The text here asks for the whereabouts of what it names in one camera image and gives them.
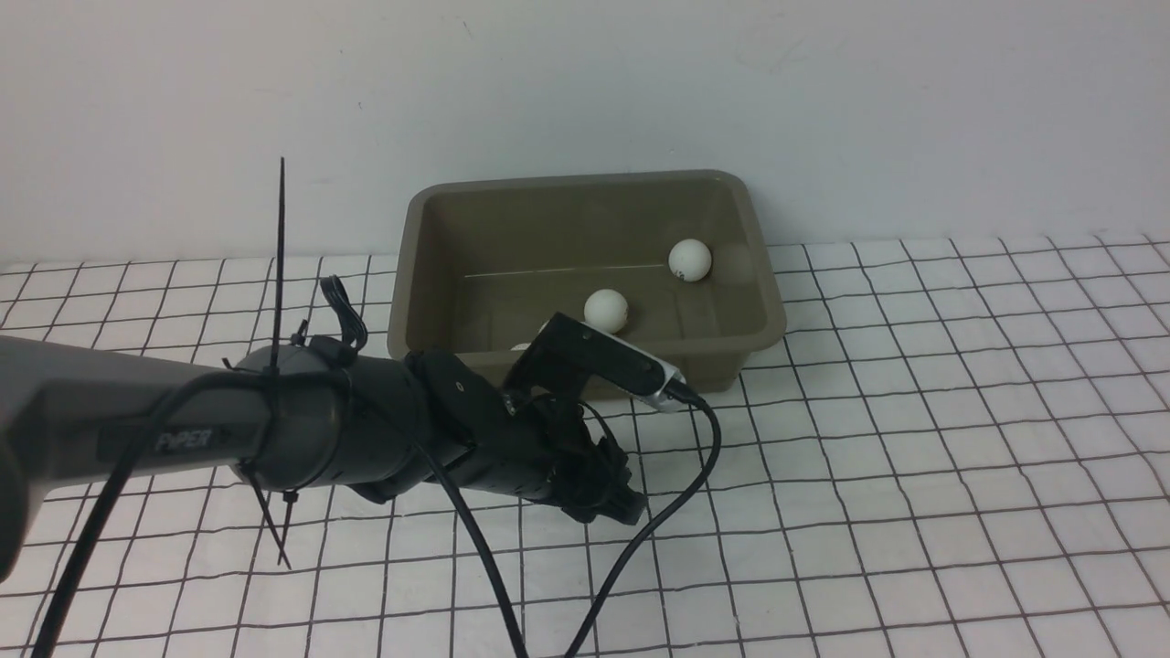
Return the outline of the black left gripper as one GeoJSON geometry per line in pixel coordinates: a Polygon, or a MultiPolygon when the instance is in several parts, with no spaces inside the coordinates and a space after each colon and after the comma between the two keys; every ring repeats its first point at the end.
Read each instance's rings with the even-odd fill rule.
{"type": "Polygon", "coordinates": [[[599,516],[638,525],[646,513],[628,455],[606,421],[586,420],[589,404],[498,390],[438,349],[412,352],[404,364],[427,393],[425,445],[461,491],[552,505],[581,525],[599,516]]]}

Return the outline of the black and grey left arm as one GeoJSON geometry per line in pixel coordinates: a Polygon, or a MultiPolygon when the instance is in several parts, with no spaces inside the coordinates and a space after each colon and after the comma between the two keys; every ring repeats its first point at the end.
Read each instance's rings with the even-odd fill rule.
{"type": "Polygon", "coordinates": [[[4,337],[4,576],[16,566],[49,491],[96,484],[163,400],[209,377],[171,412],[135,473],[228,465],[260,491],[346,486],[371,503],[434,482],[422,444],[463,491],[552,505],[589,525],[636,525],[647,502],[612,438],[581,417],[589,366],[544,355],[537,375],[498,388],[455,354],[401,361],[356,356],[338,366],[323,349],[285,345],[280,382],[269,349],[227,369],[4,337]]]}

